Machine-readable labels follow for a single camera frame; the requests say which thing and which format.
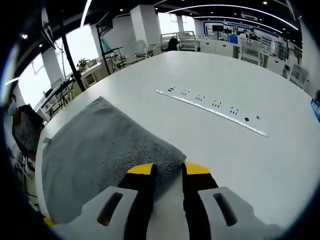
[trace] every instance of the gray towel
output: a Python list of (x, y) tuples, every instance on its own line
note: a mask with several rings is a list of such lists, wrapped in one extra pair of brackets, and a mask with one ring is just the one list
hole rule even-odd
[(155, 196), (176, 177), (186, 156), (99, 97), (71, 119), (43, 150), (42, 182), (56, 224), (81, 214), (82, 206), (140, 164), (158, 167)]

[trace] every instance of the white chair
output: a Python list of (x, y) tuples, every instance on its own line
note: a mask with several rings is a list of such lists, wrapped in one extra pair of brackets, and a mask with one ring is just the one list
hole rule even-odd
[(261, 45), (253, 41), (241, 41), (241, 60), (261, 66)]
[(179, 48), (183, 51), (198, 51), (200, 43), (196, 40), (195, 33), (193, 31), (180, 31), (177, 32), (179, 37)]
[(150, 58), (153, 50), (148, 48), (144, 40), (138, 40), (134, 42), (135, 57), (136, 58)]

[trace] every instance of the desk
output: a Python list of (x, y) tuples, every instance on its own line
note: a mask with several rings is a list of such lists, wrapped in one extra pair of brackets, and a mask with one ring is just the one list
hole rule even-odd
[[(156, 93), (177, 86), (244, 106), (264, 117), (269, 137), (184, 102)], [(287, 227), (320, 179), (320, 124), (311, 98), (283, 77), (251, 63), (202, 52), (170, 51), (128, 66), (80, 94), (43, 129), (36, 153), (42, 212), (42, 154), (52, 138), (85, 106), (102, 96), (157, 137), (209, 168), (217, 184), (250, 203), (266, 224)], [(153, 239), (188, 239), (181, 185), (155, 203)]]
[[(46, 112), (44, 112), (44, 111), (43, 111), (44, 106), (45, 106), (55, 95), (62, 94), (62, 91), (63, 91), (64, 89), (68, 88), (69, 85), (70, 85), (72, 82), (74, 82), (74, 81), (75, 81), (74, 78), (71, 78), (71, 79), (69, 79), (69, 80), (63, 81), (59, 86), (57, 86), (55, 89), (52, 90), (52, 92), (49, 94), (49, 96), (48, 96), (47, 98), (45, 98), (45, 100), (43, 101), (43, 103), (42, 103), (42, 104), (38, 107), (38, 109), (36, 109), (35, 111), (36, 111), (38, 114), (41, 113), (41, 114), (40, 114), (41, 117), (42, 117), (43, 119), (45, 119), (47, 122), (49, 122), (52, 116), (49, 116), (49, 118), (48, 118), (48, 116), (47, 116), (48, 110), (47, 110)], [(66, 101), (65, 101), (65, 96), (61, 95), (60, 97), (62, 98), (62, 99), (60, 99), (60, 102), (61, 102), (61, 100), (63, 100), (63, 104), (65, 104), (65, 102), (66, 102)]]
[(87, 68), (86, 70), (84, 70), (83, 72), (81, 72), (81, 77), (85, 78), (87, 76), (89, 76), (90, 74), (93, 74), (95, 71), (97, 71), (98, 69), (100, 69), (102, 66), (101, 62), (97, 62), (95, 65)]
[(125, 61), (127, 57), (125, 56), (122, 57), (121, 51), (120, 51), (120, 49), (123, 49), (123, 48), (124, 48), (123, 46), (115, 47), (104, 53), (104, 55), (107, 55), (106, 61), (109, 61), (109, 60), (111, 61), (111, 64), (112, 64), (111, 73), (114, 73), (116, 71), (116, 67), (118, 67), (118, 69), (123, 69), (125, 67)]

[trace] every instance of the window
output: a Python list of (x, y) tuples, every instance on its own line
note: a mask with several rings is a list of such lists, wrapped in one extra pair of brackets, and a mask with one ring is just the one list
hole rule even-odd
[(182, 23), (183, 23), (183, 30), (186, 31), (193, 31), (194, 35), (196, 35), (196, 26), (195, 20), (193, 17), (190, 16), (182, 16)]
[(42, 55), (39, 54), (21, 73), (18, 86), (26, 104), (34, 108), (50, 89), (50, 80), (44, 67)]
[(175, 14), (158, 13), (161, 34), (170, 34), (179, 32), (178, 20)]
[[(91, 32), (89, 25), (77, 28), (66, 34), (66, 40), (68, 42), (70, 54), (74, 63), (74, 66), (77, 66), (77, 63), (80, 59), (96, 59), (99, 57), (98, 51), (96, 48), (95, 40)], [(62, 48), (62, 38), (59, 38), (55, 41), (58, 47)], [(62, 55), (61, 50), (56, 47), (55, 54), (58, 59), (58, 63), (62, 73), (65, 70), (65, 75), (72, 73), (71, 67), (67, 60), (66, 54)]]

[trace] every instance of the computer monitor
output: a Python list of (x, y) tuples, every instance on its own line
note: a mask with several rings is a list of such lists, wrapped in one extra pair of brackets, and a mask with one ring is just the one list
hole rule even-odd
[(224, 33), (225, 33), (225, 34), (232, 34), (232, 30), (226, 28), (226, 29), (224, 30)]
[(224, 26), (221, 25), (212, 25), (212, 32), (223, 32)]
[(114, 28), (113, 25), (113, 15), (108, 11), (97, 23), (97, 26), (99, 27), (101, 38), (108, 33), (110, 30)]

